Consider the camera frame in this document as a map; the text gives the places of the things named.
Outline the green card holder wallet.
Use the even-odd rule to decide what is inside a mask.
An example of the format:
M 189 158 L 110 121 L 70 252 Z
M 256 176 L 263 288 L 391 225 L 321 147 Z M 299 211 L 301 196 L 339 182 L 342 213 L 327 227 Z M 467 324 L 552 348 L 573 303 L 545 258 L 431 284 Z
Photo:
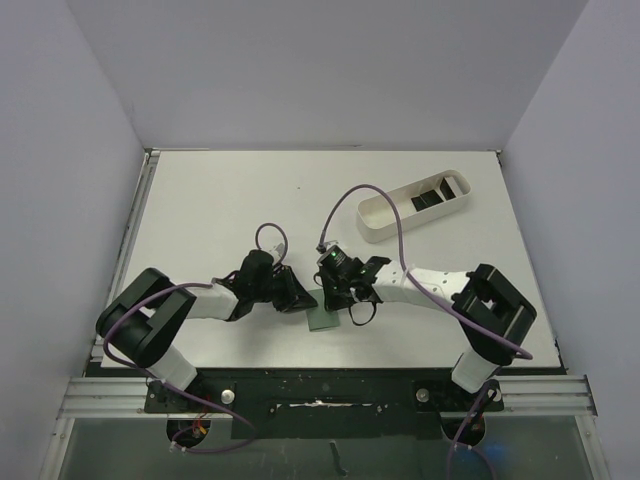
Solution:
M 316 301 L 317 306 L 306 311 L 308 329 L 310 332 L 332 330 L 340 326 L 340 317 L 336 311 L 327 311 L 324 308 L 324 293 L 322 289 L 309 292 Z

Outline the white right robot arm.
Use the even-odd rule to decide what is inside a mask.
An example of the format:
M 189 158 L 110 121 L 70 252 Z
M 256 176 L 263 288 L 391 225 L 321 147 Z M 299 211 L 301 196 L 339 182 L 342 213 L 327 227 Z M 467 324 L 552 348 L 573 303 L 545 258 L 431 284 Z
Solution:
M 448 402 L 469 408 L 483 385 L 517 358 L 530 360 L 522 343 L 537 318 L 535 307 L 494 266 L 446 272 L 406 267 L 373 256 L 363 262 L 339 246 L 324 251 L 318 272 L 327 311 L 350 310 L 357 303 L 440 308 L 455 317 L 469 342 L 445 384 Z

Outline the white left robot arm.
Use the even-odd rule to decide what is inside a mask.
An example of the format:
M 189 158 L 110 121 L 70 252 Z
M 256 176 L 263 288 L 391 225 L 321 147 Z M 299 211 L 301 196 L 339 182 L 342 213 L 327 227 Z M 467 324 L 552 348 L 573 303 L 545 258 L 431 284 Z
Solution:
M 180 410 L 200 405 L 204 387 L 198 371 L 173 345 L 187 319 L 237 321 L 256 304 L 270 304 L 280 313 L 318 306 L 279 253 L 251 250 L 239 269 L 209 283 L 175 284 L 156 268 L 143 270 L 100 314 L 96 333 L 113 361 L 138 368 L 169 383 L 168 399 Z

